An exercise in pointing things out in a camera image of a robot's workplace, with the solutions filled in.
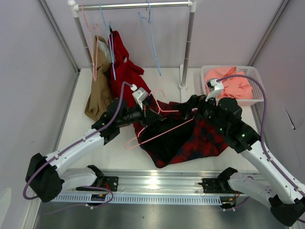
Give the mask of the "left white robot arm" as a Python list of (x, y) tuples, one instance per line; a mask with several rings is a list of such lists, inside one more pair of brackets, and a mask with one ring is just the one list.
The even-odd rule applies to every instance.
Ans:
[(35, 197), (47, 203), (55, 199), (64, 188), (70, 188), (71, 181), (63, 177), (75, 162), (99, 147), (112, 141), (120, 128), (135, 123), (147, 127), (162, 116), (151, 109), (147, 101), (128, 108), (125, 100), (115, 99), (101, 117), (76, 142), (65, 149), (32, 156), (25, 177), (25, 188), (31, 188)]

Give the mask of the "red plaid skirt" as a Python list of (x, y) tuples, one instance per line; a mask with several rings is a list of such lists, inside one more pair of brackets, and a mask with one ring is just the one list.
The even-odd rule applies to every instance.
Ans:
[[(151, 109), (158, 112), (158, 107), (152, 95), (148, 96), (147, 103)], [(158, 103), (163, 110), (179, 110), (179, 112), (160, 112), (163, 119), (145, 128), (137, 139), (138, 143), (161, 134), (191, 118), (194, 118), (194, 120), (140, 146), (142, 150), (148, 153), (157, 168), (204, 157), (219, 156), (228, 148), (223, 136), (217, 132), (214, 126), (208, 124), (205, 120), (195, 119), (196, 108), (185, 115), (185, 103), (164, 103), (161, 101), (158, 101)], [(143, 126), (139, 123), (135, 123), (133, 126), (136, 135), (143, 129)]]

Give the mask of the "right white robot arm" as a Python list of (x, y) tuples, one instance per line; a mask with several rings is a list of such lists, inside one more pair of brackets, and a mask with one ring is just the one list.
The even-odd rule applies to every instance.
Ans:
[(265, 205), (280, 223), (293, 226), (305, 213), (305, 186), (281, 165), (263, 138), (242, 121), (242, 108), (237, 101), (223, 98), (216, 102), (205, 95), (192, 95), (184, 105), (185, 117), (197, 109), (195, 118), (215, 127), (227, 145), (247, 159), (268, 182), (264, 185), (229, 167), (218, 176), (218, 188), (225, 193), (232, 189), (252, 197)]

